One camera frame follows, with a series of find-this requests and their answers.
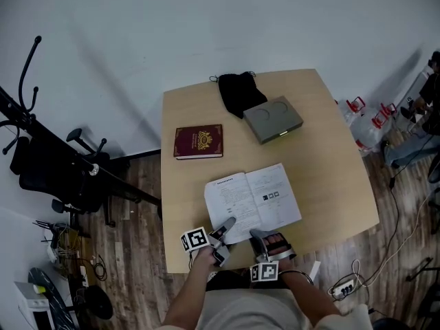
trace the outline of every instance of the red book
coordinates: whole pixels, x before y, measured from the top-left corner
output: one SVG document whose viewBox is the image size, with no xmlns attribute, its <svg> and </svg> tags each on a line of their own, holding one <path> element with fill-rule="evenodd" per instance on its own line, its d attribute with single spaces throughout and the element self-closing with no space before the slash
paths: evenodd
<svg viewBox="0 0 440 330">
<path fill-rule="evenodd" d="M 176 129 L 174 157 L 201 159 L 223 156 L 223 127 L 220 124 Z"/>
</svg>

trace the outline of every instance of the white shirt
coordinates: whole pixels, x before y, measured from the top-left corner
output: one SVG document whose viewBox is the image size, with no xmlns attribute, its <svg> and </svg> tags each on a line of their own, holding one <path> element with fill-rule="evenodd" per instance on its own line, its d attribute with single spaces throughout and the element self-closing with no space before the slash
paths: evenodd
<svg viewBox="0 0 440 330">
<path fill-rule="evenodd" d="M 223 289 L 209 291 L 197 329 L 306 330 L 308 319 L 288 289 Z M 368 307 L 360 305 L 347 316 L 327 316 L 315 330 L 372 330 Z M 164 326 L 158 330 L 181 330 Z"/>
</svg>

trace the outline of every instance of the gray pants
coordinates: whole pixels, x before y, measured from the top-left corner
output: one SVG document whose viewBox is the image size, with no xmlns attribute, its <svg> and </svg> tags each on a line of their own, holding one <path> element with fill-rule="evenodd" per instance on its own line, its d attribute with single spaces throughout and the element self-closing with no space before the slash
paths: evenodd
<svg viewBox="0 0 440 330">
<path fill-rule="evenodd" d="M 396 148 L 385 148 L 385 164 L 391 166 L 394 162 L 399 166 L 405 166 L 412 159 L 411 164 L 440 151 L 440 135 L 429 135 L 423 129 L 417 130 L 405 142 Z"/>
</svg>

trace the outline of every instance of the water bottle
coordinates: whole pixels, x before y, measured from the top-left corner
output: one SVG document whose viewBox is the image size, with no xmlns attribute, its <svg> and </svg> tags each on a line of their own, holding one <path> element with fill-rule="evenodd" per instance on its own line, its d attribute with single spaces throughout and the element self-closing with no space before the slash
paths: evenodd
<svg viewBox="0 0 440 330">
<path fill-rule="evenodd" d="M 365 107 L 365 102 L 361 97 L 357 97 L 353 102 L 348 100 L 341 101 L 338 103 L 338 108 L 344 117 L 345 122 L 348 126 L 351 126 L 353 121 L 360 117 L 360 111 Z"/>
<path fill-rule="evenodd" d="M 384 135 L 390 131 L 393 108 L 395 111 L 393 104 L 388 107 L 381 104 L 379 111 L 365 108 L 364 115 L 356 118 L 351 124 L 351 133 L 362 156 L 374 151 Z"/>
</svg>

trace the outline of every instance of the person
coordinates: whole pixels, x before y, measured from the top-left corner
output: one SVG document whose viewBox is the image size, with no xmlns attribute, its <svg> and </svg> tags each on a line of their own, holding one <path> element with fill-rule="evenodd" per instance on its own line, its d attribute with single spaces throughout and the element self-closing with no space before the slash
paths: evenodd
<svg viewBox="0 0 440 330">
<path fill-rule="evenodd" d="M 440 151 L 440 52 L 435 52 L 428 64 L 434 73 L 419 92 L 420 97 L 414 101 L 412 110 L 427 110 L 431 114 L 420 129 L 396 148 L 391 148 L 387 140 L 382 142 L 385 164 L 393 168 L 408 165 Z"/>
<path fill-rule="evenodd" d="M 264 240 L 266 245 L 279 241 L 282 241 L 279 234 Z M 270 254 L 279 254 L 285 250 L 285 247 L 277 248 Z M 366 305 L 357 306 L 349 315 L 341 316 L 330 297 L 311 285 L 298 272 L 288 272 L 280 276 L 286 287 L 284 289 L 234 288 L 208 291 L 209 284 L 220 275 L 235 274 L 219 272 L 207 286 L 210 268 L 214 264 L 212 248 L 200 249 L 160 330 L 299 330 L 309 328 L 306 317 L 317 330 L 372 329 Z M 282 259 L 278 268 L 280 271 L 292 270 L 292 261 L 288 257 Z"/>
</svg>

